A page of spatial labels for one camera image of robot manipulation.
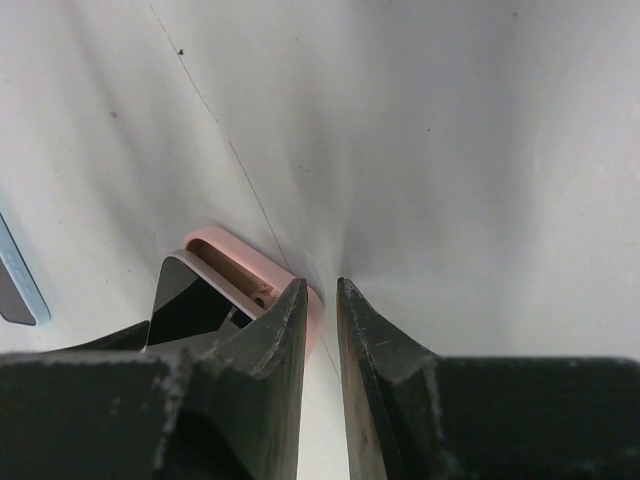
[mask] blue object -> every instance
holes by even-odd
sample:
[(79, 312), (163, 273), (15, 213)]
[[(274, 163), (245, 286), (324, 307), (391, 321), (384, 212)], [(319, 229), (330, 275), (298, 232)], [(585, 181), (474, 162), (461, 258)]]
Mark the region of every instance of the blue object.
[[(4, 267), (7, 269), (11, 280), (13, 280), (22, 300), (29, 309), (29, 312), (33, 315), (36, 324), (41, 325), (43, 322), (50, 320), (51, 314), (47, 308), (47, 304), (42, 298), (36, 283), (33, 281), (33, 277), (31, 276), (27, 265), (24, 263), (22, 255), (20, 255), (20, 251), (9, 232), (9, 228), (4, 221), (4, 218), (2, 218), (2, 215), (0, 215), (0, 259), (4, 264)], [(33, 324), (33, 320), (31, 322), (17, 321), (17, 323)]]

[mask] white backdrop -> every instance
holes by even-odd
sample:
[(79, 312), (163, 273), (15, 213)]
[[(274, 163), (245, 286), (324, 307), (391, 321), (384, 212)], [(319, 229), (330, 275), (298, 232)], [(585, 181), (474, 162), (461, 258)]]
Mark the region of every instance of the white backdrop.
[[(315, 284), (334, 363), (339, 275), (438, 353), (640, 357), (640, 3), (0, 10), (0, 209), (54, 316), (1, 349), (147, 318), (216, 222)], [(319, 352), (301, 478), (345, 469)]]

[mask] white surface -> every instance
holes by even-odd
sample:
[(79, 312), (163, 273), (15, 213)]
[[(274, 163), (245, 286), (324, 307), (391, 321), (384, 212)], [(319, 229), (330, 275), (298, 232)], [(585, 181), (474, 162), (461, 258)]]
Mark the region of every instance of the white surface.
[[(640, 357), (640, 3), (151, 3), (0, 0), (0, 208), (55, 316), (0, 348), (146, 318), (215, 221), (315, 282), (334, 362), (341, 274), (439, 353)], [(312, 365), (301, 478), (346, 478)]]

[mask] black plastic part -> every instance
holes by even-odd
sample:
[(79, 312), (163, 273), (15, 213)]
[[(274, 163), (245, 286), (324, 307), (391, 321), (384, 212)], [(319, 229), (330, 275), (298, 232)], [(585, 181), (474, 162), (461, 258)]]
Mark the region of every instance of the black plastic part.
[[(0, 478), (294, 479), (306, 318), (306, 282), (294, 280), (198, 357), (0, 356)], [(145, 328), (84, 348), (137, 349)]]
[(443, 358), (338, 282), (352, 479), (640, 478), (640, 368)]

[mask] crease line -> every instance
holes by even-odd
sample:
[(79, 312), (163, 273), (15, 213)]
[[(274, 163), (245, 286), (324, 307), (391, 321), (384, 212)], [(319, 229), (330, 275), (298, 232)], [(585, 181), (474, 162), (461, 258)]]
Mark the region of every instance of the crease line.
[[(160, 17), (158, 16), (157, 12), (153, 8), (153, 5), (149, 4), (149, 7), (151, 8), (151, 11), (153, 12), (154, 16), (156, 17), (156, 20), (158, 20), (158, 23), (160, 24), (160, 28), (162, 28), (162, 31), (167, 34), (167, 39), (169, 40), (169, 43), (171, 44), (171, 48), (173, 48), (173, 51), (175, 52), (176, 56), (178, 57), (178, 61), (180, 62), (180, 65), (182, 65), (182, 69), (184, 70), (184, 72), (187, 74), (187, 77), (189, 78), (189, 81), (191, 82), (191, 85), (193, 85), (193, 88), (195, 89), (196, 93), (198, 94), (198, 97), (200, 98), (200, 101), (206, 107), (206, 109), (209, 112), (209, 114), (215, 119), (216, 118), (215, 115), (211, 111), (211, 108), (209, 107), (209, 104), (207, 103), (207, 101), (204, 99), (204, 96), (202, 95), (202, 92), (200, 92), (200, 89), (196, 85), (196, 82), (193, 80), (193, 77), (191, 76), (191, 73), (189, 73), (189, 70), (187, 69), (187, 66), (184, 64), (184, 60), (182, 60), (182, 57), (180, 55), (178, 55), (178, 49), (176, 48), (175, 44), (173, 43), (173, 40), (171, 39), (171, 36), (169, 35), (169, 32), (167, 31), (167, 29), (165, 28), (164, 24), (162, 23), (162, 20), (160, 20)], [(276, 245), (278, 246), (278, 250), (280, 251), (280, 255), (282, 255), (282, 260), (284, 260), (284, 264), (287, 267), (287, 270), (289, 272), (291, 272), (291, 265), (289, 264), (289, 261), (287, 260), (287, 257), (284, 254), (284, 250), (282, 249), (282, 245), (280, 245), (280, 241), (278, 240), (278, 237), (276, 236), (276, 232), (273, 230), (273, 226), (271, 225), (271, 222), (269, 221), (269, 217), (267, 216), (267, 212), (265, 211), (264, 206), (262, 205), (262, 202), (260, 201), (260, 198), (258, 197), (258, 193), (256, 192), (256, 189), (253, 186), (253, 183), (251, 182), (251, 179), (249, 178), (249, 175), (247, 174), (247, 169), (244, 167), (242, 161), (240, 160), (240, 157), (238, 156), (238, 152), (236, 151), (235, 147), (233, 146), (233, 143), (231, 142), (231, 140), (228, 140), (228, 142), (229, 142), (229, 146), (231, 147), (231, 150), (233, 150), (233, 154), (236, 157), (236, 161), (238, 162), (238, 165), (240, 165), (240, 168), (242, 169), (242, 173), (244, 173), (244, 177), (247, 179), (247, 182), (249, 183), (249, 186), (251, 187), (251, 191), (253, 192), (253, 196), (256, 198), (256, 201), (258, 202), (258, 206), (260, 207), (260, 210), (262, 211), (262, 215), (264, 216), (264, 219), (266, 220), (267, 225), (269, 226), (269, 230), (271, 231), (271, 235), (273, 236), (273, 239), (275, 240)]]

